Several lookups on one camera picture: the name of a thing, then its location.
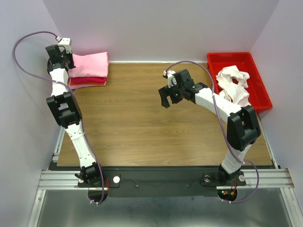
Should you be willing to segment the light pink t-shirt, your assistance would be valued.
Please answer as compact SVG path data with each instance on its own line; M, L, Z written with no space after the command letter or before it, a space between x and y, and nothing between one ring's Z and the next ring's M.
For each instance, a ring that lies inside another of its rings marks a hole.
M108 54L100 52L88 55L73 54L75 68L68 71L70 78L108 76Z

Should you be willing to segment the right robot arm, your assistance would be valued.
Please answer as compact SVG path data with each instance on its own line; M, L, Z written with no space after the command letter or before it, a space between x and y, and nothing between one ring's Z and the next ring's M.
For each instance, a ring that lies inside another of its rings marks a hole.
M159 89L163 107L169 108L170 104L185 99L216 114L219 123L226 123L227 127L222 130L228 152L219 166L218 180L222 184L229 184L239 173L247 152L261 135L255 109L250 105L243 107L234 104L215 94L204 83L195 83L188 70L164 71L163 77L168 81L166 86Z

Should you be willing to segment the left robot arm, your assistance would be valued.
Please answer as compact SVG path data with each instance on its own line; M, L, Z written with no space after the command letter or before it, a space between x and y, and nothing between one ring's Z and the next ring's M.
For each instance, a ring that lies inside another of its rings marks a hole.
M52 93L47 98L47 105L57 124L64 128L69 136L80 162L80 173L75 176L83 183L100 187L105 182L105 174L91 148L82 124L79 104L68 86L68 71L74 62L71 48L67 45L54 44L45 48L49 60L47 72L52 80Z

